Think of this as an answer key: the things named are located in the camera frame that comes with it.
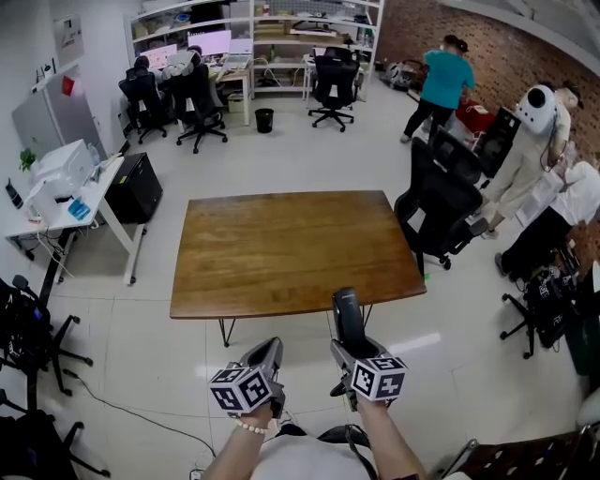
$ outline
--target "refrigerator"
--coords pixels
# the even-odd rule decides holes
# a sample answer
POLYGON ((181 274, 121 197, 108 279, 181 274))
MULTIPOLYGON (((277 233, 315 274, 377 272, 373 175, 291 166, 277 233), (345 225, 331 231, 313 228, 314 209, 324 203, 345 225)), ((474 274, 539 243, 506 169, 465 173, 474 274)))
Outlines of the refrigerator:
POLYGON ((100 159, 106 153, 83 89, 79 66, 53 75, 12 113, 24 148, 42 158, 56 148, 83 140, 100 159))

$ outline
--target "black box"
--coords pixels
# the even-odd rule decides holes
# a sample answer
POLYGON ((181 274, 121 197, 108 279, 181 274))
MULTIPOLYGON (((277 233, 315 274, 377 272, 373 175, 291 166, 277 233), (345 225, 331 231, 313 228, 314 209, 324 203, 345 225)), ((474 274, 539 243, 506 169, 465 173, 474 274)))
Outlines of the black box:
POLYGON ((162 197, 162 187, 145 153, 126 156, 106 202, 121 223, 147 223, 162 197))

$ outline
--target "bracelet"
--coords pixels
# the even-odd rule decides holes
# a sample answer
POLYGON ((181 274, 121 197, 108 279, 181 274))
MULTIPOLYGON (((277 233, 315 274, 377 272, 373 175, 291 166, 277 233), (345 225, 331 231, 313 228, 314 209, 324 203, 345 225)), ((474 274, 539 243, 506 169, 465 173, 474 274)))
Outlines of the bracelet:
POLYGON ((266 432, 269 431, 267 428, 253 427, 252 425, 245 424, 239 418, 235 419, 235 423, 244 430, 249 430, 259 435, 266 435, 266 432))

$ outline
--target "floor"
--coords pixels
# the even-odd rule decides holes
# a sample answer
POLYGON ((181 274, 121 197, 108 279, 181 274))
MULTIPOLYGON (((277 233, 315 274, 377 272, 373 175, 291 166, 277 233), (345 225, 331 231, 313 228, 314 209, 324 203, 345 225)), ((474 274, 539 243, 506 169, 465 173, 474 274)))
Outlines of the floor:
MULTIPOLYGON (((367 103, 354 108, 346 133, 332 122, 311 127, 298 97, 266 98, 253 107, 275 110, 275 129, 259 135, 240 115, 226 118, 230 141, 206 138, 199 155, 152 135, 146 151, 164 197, 142 242, 137 283, 126 287, 124 251, 107 228, 84 232, 66 277, 49 304, 57 322, 82 318, 66 347, 94 359, 94 366, 65 361, 100 398, 181 429, 218 451, 233 421, 209 397, 207 378, 227 362, 272 336, 284 343, 279 380, 286 407, 310 433, 358 422, 341 397, 329 397, 339 372, 329 352, 332 325, 326 313, 239 321, 232 346, 222 346, 217 322, 175 321, 169 304, 188 199, 264 192, 381 189, 390 203, 410 182, 410 149, 398 142, 416 103, 375 82, 367 103)), ((503 306, 516 288, 500 278, 493 255, 518 234, 508 223, 497 241, 476 239, 453 259, 451 271, 426 263, 427 294, 378 305, 367 334, 409 366, 402 397, 390 409, 401 432, 429 470, 456 455, 471 438, 499 443, 563 432, 574 426, 582 388, 568 349, 521 354, 526 338, 499 340, 519 317, 503 306)), ((60 395, 50 373, 41 375, 39 402, 62 432, 75 420, 85 431, 76 452, 110 468, 116 480, 187 479, 205 468, 210 454, 198 442, 92 399, 67 379, 74 397, 60 395)), ((82 477, 94 478, 82 472, 82 477)))

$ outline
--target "printer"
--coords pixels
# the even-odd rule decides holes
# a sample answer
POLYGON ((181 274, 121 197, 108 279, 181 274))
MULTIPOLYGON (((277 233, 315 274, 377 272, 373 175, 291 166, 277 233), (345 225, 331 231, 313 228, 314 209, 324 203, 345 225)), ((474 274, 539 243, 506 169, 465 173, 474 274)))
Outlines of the printer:
POLYGON ((32 185, 43 181, 56 200, 77 197, 96 168, 83 140, 52 150, 33 167, 32 185))

